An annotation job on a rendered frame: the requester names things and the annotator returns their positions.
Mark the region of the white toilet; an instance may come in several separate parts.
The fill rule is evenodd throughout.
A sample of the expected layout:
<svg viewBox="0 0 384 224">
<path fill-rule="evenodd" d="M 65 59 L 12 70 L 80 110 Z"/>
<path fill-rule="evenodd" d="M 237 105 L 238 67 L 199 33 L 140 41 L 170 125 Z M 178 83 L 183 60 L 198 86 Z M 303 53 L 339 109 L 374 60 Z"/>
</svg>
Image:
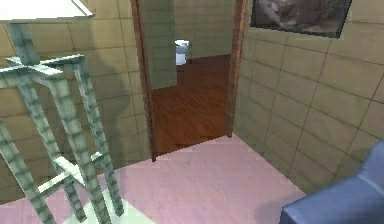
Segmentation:
<svg viewBox="0 0 384 224">
<path fill-rule="evenodd" d="M 176 46 L 176 64 L 184 65 L 186 63 L 186 53 L 190 47 L 190 41 L 179 39 L 175 41 L 175 46 Z"/>
</svg>

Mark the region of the dark framed wall picture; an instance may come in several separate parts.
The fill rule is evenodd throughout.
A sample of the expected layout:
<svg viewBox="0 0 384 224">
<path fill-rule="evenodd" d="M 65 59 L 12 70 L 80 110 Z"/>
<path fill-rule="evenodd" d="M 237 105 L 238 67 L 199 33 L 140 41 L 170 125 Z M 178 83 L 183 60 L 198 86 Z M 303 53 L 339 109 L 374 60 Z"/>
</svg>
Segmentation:
<svg viewBox="0 0 384 224">
<path fill-rule="evenodd" d="M 253 0 L 250 26 L 338 39 L 352 0 Z"/>
</svg>

